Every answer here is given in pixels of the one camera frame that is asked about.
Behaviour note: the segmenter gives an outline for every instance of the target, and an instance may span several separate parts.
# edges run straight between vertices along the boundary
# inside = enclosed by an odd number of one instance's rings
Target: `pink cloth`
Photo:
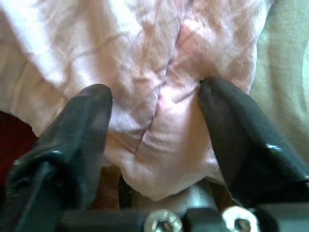
[[[270,6],[269,0],[5,0],[0,110],[40,135],[78,91],[108,85],[114,105],[105,155],[135,190],[160,200],[218,171],[198,81],[224,77],[249,92]]]

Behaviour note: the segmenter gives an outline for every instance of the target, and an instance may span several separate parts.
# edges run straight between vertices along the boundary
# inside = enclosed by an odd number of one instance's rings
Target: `pink fabric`
[[[135,190],[160,200],[218,171],[198,81],[224,77],[249,92],[270,6],[268,0],[4,1],[14,38],[2,35],[3,67],[19,61],[22,68],[2,75],[0,110],[40,135],[78,91],[108,85],[114,106],[105,155]],[[4,24],[1,31],[8,30]]]

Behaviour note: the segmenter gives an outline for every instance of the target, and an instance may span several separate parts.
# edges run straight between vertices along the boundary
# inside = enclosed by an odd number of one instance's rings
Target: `metal bolt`
[[[231,232],[260,232],[256,216],[245,208],[227,208],[222,217]]]
[[[144,232],[183,232],[181,219],[167,209],[156,210],[146,219]]]

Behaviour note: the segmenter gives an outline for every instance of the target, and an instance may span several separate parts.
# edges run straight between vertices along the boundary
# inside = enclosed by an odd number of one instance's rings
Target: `dark red fabric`
[[[0,186],[4,185],[14,160],[28,152],[36,140],[29,125],[0,112]]]

